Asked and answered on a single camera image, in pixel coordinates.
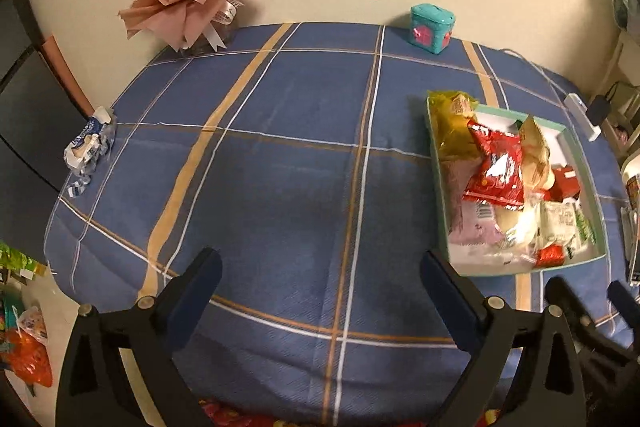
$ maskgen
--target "yellow stripe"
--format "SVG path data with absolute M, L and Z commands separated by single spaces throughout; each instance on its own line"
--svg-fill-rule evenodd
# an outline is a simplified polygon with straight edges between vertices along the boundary
M 469 60 L 471 60 L 471 65 L 476 70 L 476 74 L 480 79 L 480 85 L 482 86 L 482 92 L 484 92 L 486 105 L 490 105 L 491 107 L 500 107 L 500 105 L 498 104 L 498 96 L 495 93 L 494 84 L 492 84 L 491 78 L 486 73 L 486 70 L 482 65 L 482 62 L 480 61 L 480 57 L 478 57 L 473 44 L 468 41 L 462 41 L 462 45 L 465 48 Z M 530 273 L 516 274 L 516 308 L 519 310 L 531 311 Z
M 220 121 L 225 116 L 225 113 L 238 99 L 238 96 L 240 96 L 242 90 L 249 83 L 252 76 L 254 76 L 254 73 L 255 71 L 257 71 L 260 64 L 264 62 L 264 59 L 267 58 L 271 49 L 274 47 L 274 45 L 276 45 L 276 43 L 290 27 L 291 23 L 283 24 L 276 30 L 271 38 L 264 43 L 260 51 L 255 55 L 254 59 L 246 68 L 244 68 L 244 71 L 240 74 L 240 76 L 236 80 L 236 83 L 226 94 L 220 105 L 213 113 L 211 113 L 207 122 L 204 124 L 204 129 L 215 128 L 220 124 Z M 195 171 L 198 168 L 202 157 L 204 156 L 207 145 L 209 144 L 212 136 L 212 132 L 201 130 L 196 143 L 194 143 L 193 147 L 191 147 L 191 151 L 189 152 L 187 161 L 182 166 L 182 169 L 180 169 L 180 173 L 175 179 L 174 189 L 172 190 L 169 199 L 164 205 L 164 209 L 162 210 L 162 214 L 158 218 L 158 222 L 156 222 L 156 225 L 152 230 L 151 235 L 149 236 L 149 242 L 146 247 L 146 252 L 151 264 L 155 264 L 158 262 L 158 255 L 162 250 L 162 247 L 164 247 L 166 240 L 169 238 L 169 234 L 174 228 L 175 221 L 178 217 L 178 212 L 180 211 L 180 207 L 182 206 L 184 197 L 187 194 L 187 189 L 191 184 L 193 175 L 195 174 Z M 156 295 L 157 293 L 158 274 L 155 270 L 149 267 L 146 270 L 145 281 L 142 284 L 142 288 L 140 288 L 140 291 L 138 292 L 138 297 L 143 297 L 145 295 Z

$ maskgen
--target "teal toy box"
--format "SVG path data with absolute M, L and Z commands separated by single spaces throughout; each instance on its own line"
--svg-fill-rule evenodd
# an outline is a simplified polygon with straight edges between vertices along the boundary
M 449 45 L 456 16 L 434 4 L 418 4 L 411 8 L 409 42 L 438 54 Z

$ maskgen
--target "orange plastic bag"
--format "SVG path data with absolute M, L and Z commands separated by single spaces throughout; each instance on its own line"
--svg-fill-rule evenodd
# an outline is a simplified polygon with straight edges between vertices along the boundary
M 12 371 L 28 384 L 39 383 L 44 387 L 51 387 L 53 377 L 47 348 L 29 333 L 18 333 L 13 329 L 7 332 L 6 341 L 15 346 L 4 356 Z

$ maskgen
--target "pink snack package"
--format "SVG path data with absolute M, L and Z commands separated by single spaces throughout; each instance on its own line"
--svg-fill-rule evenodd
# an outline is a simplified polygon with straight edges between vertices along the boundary
M 504 239 L 495 222 L 494 208 L 489 203 L 465 201 L 462 194 L 482 160 L 443 162 L 449 198 L 449 242 L 454 245 L 492 245 Z

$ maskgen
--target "red snack package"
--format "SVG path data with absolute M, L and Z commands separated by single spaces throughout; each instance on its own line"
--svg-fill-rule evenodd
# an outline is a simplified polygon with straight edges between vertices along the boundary
M 578 198 L 580 195 L 580 182 L 576 176 L 574 168 L 571 165 L 552 169 L 556 177 L 554 186 L 551 187 L 549 193 L 553 201 L 562 203 L 564 198 Z
M 510 210 L 524 207 L 524 185 L 520 177 L 520 137 L 489 129 L 469 120 L 467 127 L 483 155 L 478 172 L 471 176 L 463 200 L 487 201 Z
M 30 385 L 39 383 L 51 387 L 53 377 L 47 348 L 25 331 L 18 333 L 17 330 L 9 330 L 6 339 L 15 346 L 5 355 L 5 359 L 16 376 Z
M 538 250 L 537 268 L 551 268 L 552 266 L 562 266 L 564 264 L 564 250 L 559 245 Z

